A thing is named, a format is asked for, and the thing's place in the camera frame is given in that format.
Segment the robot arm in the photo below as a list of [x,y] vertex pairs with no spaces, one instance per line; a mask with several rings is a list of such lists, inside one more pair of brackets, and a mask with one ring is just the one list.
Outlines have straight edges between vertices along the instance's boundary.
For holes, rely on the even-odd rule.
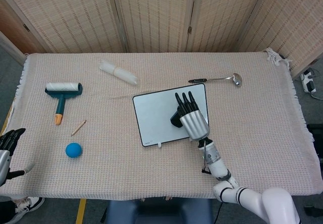
[[26,169],[10,172],[10,161],[17,147],[20,136],[25,132],[25,128],[11,130],[0,136],[0,186],[6,183],[6,180],[13,179],[29,172],[34,164],[29,165]]
[[183,93],[184,103],[176,93],[180,121],[192,140],[199,142],[198,148],[204,157],[203,173],[213,175],[220,181],[213,187],[216,199],[224,203],[240,204],[270,224],[300,224],[300,218],[291,195],[282,188],[270,188],[259,194],[240,187],[225,166],[214,142],[208,139],[209,127],[198,109],[191,92],[190,100]]

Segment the hinge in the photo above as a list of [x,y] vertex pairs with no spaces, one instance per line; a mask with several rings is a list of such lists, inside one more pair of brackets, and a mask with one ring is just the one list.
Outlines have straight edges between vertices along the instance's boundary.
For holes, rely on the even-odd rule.
[[30,30],[29,30],[29,28],[26,26],[26,24],[24,24],[24,27],[25,27],[25,29],[26,29],[28,32],[30,32]]

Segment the teal handle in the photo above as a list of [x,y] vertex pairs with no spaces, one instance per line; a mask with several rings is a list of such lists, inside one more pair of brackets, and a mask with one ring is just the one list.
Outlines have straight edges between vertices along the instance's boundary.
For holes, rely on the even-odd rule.
[[62,94],[59,97],[59,104],[57,105],[56,114],[63,115],[63,113],[64,113],[64,107],[65,107],[65,98],[64,98],[64,95]]

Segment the black border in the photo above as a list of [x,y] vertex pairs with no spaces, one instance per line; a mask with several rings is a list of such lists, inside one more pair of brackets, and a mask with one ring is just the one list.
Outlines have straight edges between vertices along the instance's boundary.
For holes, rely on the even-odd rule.
[[[208,125],[209,125],[209,117],[208,117],[208,109],[207,109],[207,97],[206,97],[206,88],[205,88],[205,84],[203,83],[199,83],[199,84],[202,84],[204,86],[204,92],[205,92],[205,103],[206,103],[206,114],[207,114],[207,120],[208,120]],[[136,107],[135,107],[135,102],[133,101],[133,99],[137,96],[142,96],[142,95],[147,95],[147,94],[155,94],[155,93],[159,93],[159,92],[163,92],[163,91],[168,91],[168,90],[173,90],[173,89],[181,89],[181,88],[187,88],[187,87],[190,87],[190,86],[194,86],[194,85],[186,85],[186,86],[182,86],[182,87],[177,87],[177,88],[172,88],[172,89],[165,89],[165,90],[160,90],[160,91],[155,91],[155,92],[151,92],[151,93],[146,93],[146,94],[138,94],[138,95],[135,95],[132,97],[132,103],[133,103],[133,108],[135,109],[135,114],[136,114],[136,120],[137,120],[137,125],[138,125],[138,130],[139,130],[139,135],[140,135],[140,141],[141,141],[141,145],[143,147],[151,147],[151,146],[154,146],[154,145],[158,145],[158,143],[156,144],[152,144],[152,145],[149,145],[149,146],[144,146],[143,143],[142,143],[142,138],[141,138],[141,133],[140,133],[140,128],[139,128],[139,123],[138,123],[138,118],[137,118],[137,112],[136,112]],[[167,142],[173,142],[173,141],[178,141],[178,140],[182,140],[182,139],[186,139],[188,137],[184,137],[184,138],[180,138],[180,139],[175,139],[175,140],[172,140],[172,141],[167,141]]]

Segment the blue ball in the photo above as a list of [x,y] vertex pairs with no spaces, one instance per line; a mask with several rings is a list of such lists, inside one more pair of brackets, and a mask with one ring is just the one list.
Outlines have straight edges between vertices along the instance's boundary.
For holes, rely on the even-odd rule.
[[78,157],[82,154],[82,147],[76,142],[66,146],[65,153],[68,157]]

